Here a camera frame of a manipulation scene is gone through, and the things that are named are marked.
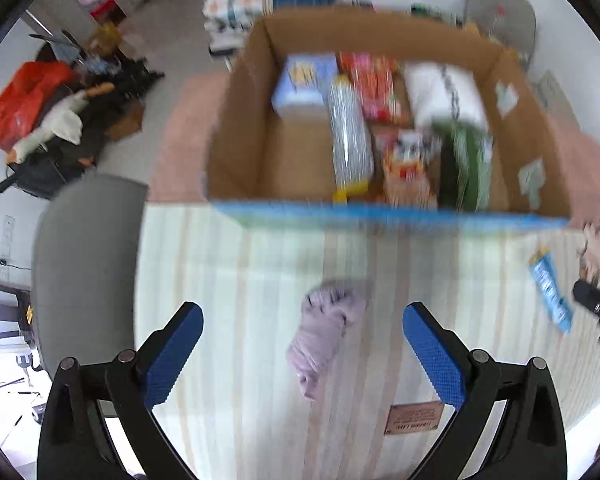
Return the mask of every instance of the table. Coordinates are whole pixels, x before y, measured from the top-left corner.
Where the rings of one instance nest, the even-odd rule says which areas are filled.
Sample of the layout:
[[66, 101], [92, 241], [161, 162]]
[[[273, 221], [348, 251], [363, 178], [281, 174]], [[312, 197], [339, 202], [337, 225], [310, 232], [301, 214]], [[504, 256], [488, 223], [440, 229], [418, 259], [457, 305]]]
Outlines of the table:
[[[198, 303], [205, 316], [202, 338], [154, 414], [201, 479], [405, 478], [452, 413], [447, 406], [437, 431], [383, 434], [392, 404], [436, 398], [402, 334], [404, 306], [420, 300], [469, 349], [504, 362], [544, 357], [568, 430], [600, 402], [600, 329], [595, 316], [572, 304], [573, 329], [561, 335], [527, 263], [547, 245], [570, 297], [583, 242], [580, 232], [247, 230], [208, 205], [149, 204], [136, 279], [136, 345], [184, 301]], [[342, 277], [365, 280], [370, 301], [311, 402], [300, 394], [285, 350], [303, 295]], [[496, 424], [492, 416], [478, 443], [482, 455]], [[481, 460], [474, 454], [465, 472]]]

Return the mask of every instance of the chair backrest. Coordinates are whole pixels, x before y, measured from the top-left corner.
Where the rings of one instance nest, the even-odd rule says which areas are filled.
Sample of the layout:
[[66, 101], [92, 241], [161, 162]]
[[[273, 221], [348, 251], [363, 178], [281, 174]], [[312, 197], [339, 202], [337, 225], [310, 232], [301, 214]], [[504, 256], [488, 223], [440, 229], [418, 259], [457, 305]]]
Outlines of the chair backrest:
[[43, 214], [32, 265], [40, 361], [51, 378], [133, 348], [134, 281], [147, 186], [92, 174], [66, 186]]

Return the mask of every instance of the white bag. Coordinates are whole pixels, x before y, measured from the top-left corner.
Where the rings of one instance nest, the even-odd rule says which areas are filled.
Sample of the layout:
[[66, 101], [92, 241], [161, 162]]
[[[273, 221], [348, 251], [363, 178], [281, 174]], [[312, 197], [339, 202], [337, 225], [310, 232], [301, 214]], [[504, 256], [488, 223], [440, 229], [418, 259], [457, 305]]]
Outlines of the white bag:
[[439, 63], [407, 64], [404, 82], [417, 130], [435, 121], [457, 120], [488, 131], [482, 98], [471, 72]]

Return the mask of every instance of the cardboard box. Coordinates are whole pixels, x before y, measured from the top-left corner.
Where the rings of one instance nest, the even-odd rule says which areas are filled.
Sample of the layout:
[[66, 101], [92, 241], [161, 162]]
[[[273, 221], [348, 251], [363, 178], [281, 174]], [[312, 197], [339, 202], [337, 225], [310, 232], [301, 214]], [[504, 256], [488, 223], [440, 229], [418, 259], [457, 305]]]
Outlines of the cardboard box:
[[[449, 63], [474, 73], [494, 137], [489, 211], [456, 214], [331, 203], [335, 183], [328, 121], [283, 121], [270, 97], [288, 54], [337, 51]], [[518, 98], [504, 116], [498, 111], [497, 84]], [[537, 169], [538, 160], [544, 175], [525, 173], [529, 165]], [[539, 207], [531, 213], [528, 188], [533, 186], [539, 187]], [[206, 197], [249, 224], [373, 223], [493, 231], [563, 226], [570, 217], [554, 138], [524, 73], [501, 47], [426, 18], [342, 6], [283, 10], [254, 24], [210, 140]]]

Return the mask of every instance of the gray floor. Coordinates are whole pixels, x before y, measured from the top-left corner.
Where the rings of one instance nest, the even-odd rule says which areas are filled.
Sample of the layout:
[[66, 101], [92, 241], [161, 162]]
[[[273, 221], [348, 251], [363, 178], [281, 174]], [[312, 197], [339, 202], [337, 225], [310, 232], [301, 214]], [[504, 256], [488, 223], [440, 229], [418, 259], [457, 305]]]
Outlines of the gray floor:
[[142, 131], [109, 144], [98, 171], [149, 182], [166, 121], [182, 84], [192, 75], [225, 70], [208, 54], [204, 0], [152, 0], [120, 26], [133, 57], [165, 73], [146, 98]]

